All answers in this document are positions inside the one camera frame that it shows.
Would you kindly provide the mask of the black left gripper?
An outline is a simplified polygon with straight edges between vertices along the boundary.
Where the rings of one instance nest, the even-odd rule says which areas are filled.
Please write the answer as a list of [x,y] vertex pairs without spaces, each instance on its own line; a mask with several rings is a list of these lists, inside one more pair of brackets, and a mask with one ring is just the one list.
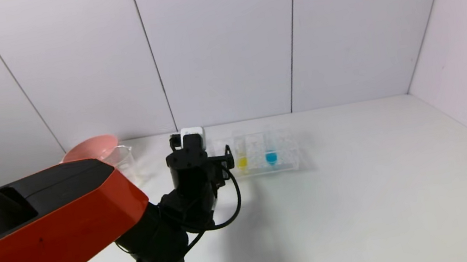
[[234,168],[234,157],[230,146],[224,147],[224,155],[211,156],[208,159],[211,184],[214,188],[221,188],[225,181],[230,180],[231,169]]

